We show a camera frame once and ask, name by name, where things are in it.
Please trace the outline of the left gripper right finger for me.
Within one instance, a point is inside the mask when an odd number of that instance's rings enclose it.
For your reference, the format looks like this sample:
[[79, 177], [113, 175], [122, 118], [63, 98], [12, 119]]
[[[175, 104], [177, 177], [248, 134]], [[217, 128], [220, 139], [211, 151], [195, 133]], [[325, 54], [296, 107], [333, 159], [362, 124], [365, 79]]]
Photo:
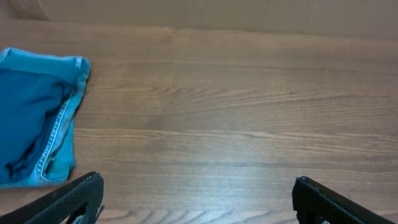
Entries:
[[300, 224], [394, 224], [309, 177], [297, 177], [292, 205]]

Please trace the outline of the blue polo shirt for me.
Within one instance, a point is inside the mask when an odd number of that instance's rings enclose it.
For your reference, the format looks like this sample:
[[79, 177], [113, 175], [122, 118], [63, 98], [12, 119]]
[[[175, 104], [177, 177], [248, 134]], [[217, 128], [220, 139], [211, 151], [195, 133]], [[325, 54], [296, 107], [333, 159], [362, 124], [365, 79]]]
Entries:
[[30, 175], [73, 85], [56, 75], [1, 70], [1, 183]]

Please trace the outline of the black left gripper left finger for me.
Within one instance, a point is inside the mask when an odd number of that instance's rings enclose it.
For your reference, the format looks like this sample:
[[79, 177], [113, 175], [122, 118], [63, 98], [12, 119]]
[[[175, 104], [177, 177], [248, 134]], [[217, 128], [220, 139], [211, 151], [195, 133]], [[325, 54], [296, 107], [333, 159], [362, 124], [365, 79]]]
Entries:
[[102, 208], [104, 180], [89, 172], [37, 200], [1, 216], [1, 223], [96, 223]]

